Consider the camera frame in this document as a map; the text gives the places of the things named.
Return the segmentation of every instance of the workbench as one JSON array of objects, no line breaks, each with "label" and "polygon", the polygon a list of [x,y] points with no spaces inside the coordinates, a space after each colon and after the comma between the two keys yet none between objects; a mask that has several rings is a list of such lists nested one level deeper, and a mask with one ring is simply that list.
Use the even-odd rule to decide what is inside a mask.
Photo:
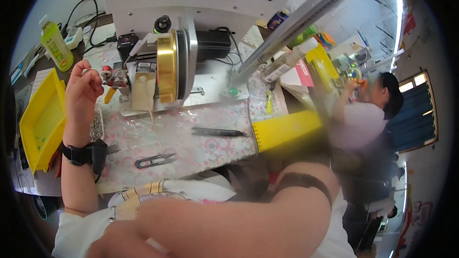
[{"label": "workbench", "polygon": [[[97,27],[93,42],[100,42],[112,36],[114,31],[113,24]],[[262,38],[258,28],[250,29],[243,42],[238,45],[243,60],[246,60],[261,43]],[[120,61],[115,43],[90,50],[84,55],[84,59],[99,72],[104,65],[112,66],[114,62]],[[64,76],[68,80],[70,71],[65,73],[58,71],[59,77]],[[17,97],[27,96],[27,88],[30,88],[30,84],[21,91],[15,92]],[[247,113],[247,100],[234,101],[232,104],[214,103],[157,112],[153,115],[155,124],[153,126],[148,113],[130,117],[121,116],[119,91],[115,93],[109,104],[103,104],[109,87],[104,86],[104,88],[104,95],[98,98],[98,103],[102,107],[104,140],[108,145],[117,144],[121,150],[107,156],[106,166],[96,184],[99,194],[118,192],[151,181],[179,179],[252,156],[257,152],[257,143]],[[248,101],[252,122],[288,114],[280,86],[276,86],[272,92],[272,113],[266,113],[267,89],[268,86],[261,82],[258,73],[249,79]],[[197,136],[191,134],[193,126],[237,129],[246,132],[248,136]],[[160,153],[175,153],[173,158],[177,160],[146,169],[135,168],[135,160]],[[11,174],[14,187],[18,192],[42,196],[61,195],[60,178],[55,178],[55,169],[46,173],[37,171],[33,176],[30,169],[22,169],[17,159],[11,164]]]}]

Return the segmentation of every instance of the black wrist strap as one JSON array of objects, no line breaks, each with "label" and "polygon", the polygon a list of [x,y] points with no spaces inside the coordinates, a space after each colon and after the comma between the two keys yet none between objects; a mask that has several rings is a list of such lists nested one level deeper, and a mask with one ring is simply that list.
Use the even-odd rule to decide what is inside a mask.
[{"label": "black wrist strap", "polygon": [[276,189],[274,190],[273,197],[283,190],[284,188],[287,187],[292,187],[292,186],[300,186],[300,187],[305,187],[305,188],[310,188],[310,187],[315,187],[321,192],[324,193],[324,195],[327,197],[328,202],[330,203],[330,208],[332,206],[331,202],[331,195],[330,195],[330,190],[328,187],[324,184],[323,181],[318,179],[315,176],[308,175],[308,174],[302,174],[302,173],[297,173],[297,172],[289,172],[286,173],[282,179],[279,181],[278,185],[276,186]]},{"label": "black wrist strap", "polygon": [[91,165],[91,144],[88,144],[84,147],[74,147],[74,146],[64,146],[62,144],[62,153],[68,159],[68,162],[81,166],[85,163]]},{"label": "black wrist strap", "polygon": [[69,163],[77,166],[87,163],[92,165],[92,170],[96,175],[100,175],[105,167],[107,144],[103,140],[97,139],[81,148],[63,145],[62,153]]}]

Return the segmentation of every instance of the pink patterned tablecloth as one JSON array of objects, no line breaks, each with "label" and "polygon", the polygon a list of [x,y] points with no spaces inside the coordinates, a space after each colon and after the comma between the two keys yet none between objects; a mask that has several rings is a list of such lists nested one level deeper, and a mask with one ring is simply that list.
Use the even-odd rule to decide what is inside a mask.
[{"label": "pink patterned tablecloth", "polygon": [[[238,45],[246,60],[254,47],[246,43]],[[120,61],[115,45],[107,45],[103,50],[85,56],[92,67],[101,71],[102,66]],[[273,91],[273,112],[266,114],[267,85],[255,73],[249,80],[249,104],[252,122],[287,115],[282,90],[279,86]],[[106,166],[97,183],[98,193],[117,192],[151,181],[178,179],[207,169],[239,160],[256,153],[257,143],[247,116],[247,100],[232,105],[219,103],[174,109],[154,114],[157,134],[149,114],[123,117],[118,111],[118,95],[105,105],[103,97],[98,102],[102,106],[105,128],[105,142],[118,144],[119,152],[110,154]],[[193,126],[237,129],[249,134],[248,137],[209,137],[192,135]],[[173,163],[147,169],[136,169],[137,159],[160,153],[176,153]]]}]

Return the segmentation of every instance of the window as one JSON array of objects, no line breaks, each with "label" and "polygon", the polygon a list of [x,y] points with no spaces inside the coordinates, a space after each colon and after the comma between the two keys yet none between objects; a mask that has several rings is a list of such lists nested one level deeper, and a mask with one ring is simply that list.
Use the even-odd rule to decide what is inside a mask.
[{"label": "window", "polygon": [[412,82],[409,82],[409,83],[406,83],[406,84],[404,84],[404,85],[401,85],[401,86],[399,87],[399,89],[400,89],[400,92],[402,92],[402,93],[403,93],[403,92],[406,92],[406,91],[408,91],[408,90],[410,90],[410,89],[413,89],[413,83],[412,83]]},{"label": "window", "polygon": [[435,101],[427,71],[400,82],[404,104],[387,125],[395,151],[408,152],[438,140]]}]

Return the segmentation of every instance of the tweezers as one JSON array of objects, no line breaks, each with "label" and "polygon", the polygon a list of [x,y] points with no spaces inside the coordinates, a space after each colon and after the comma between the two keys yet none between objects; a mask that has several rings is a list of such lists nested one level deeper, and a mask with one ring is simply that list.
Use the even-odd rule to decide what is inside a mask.
[{"label": "tweezers", "polygon": [[[175,153],[166,153],[166,154],[158,154],[158,155],[155,155],[154,157],[148,157],[148,158],[142,158],[142,159],[138,159],[135,161],[134,165],[137,169],[146,169],[146,168],[149,168],[149,167],[152,167],[152,166],[157,166],[157,165],[162,165],[162,164],[166,164],[166,163],[172,163],[174,161],[176,161],[177,159],[176,158],[170,158],[172,156],[175,156],[176,154]],[[158,161],[158,162],[153,162],[154,160],[157,160],[157,159],[160,159],[160,158],[164,158],[164,160],[162,161]],[[146,165],[141,165],[141,163],[143,162],[150,162]]]},{"label": "tweezers", "polygon": [[208,136],[247,136],[246,133],[241,132],[240,130],[232,129],[208,129],[208,128],[198,128],[192,127],[194,133],[192,135],[208,135]]}]

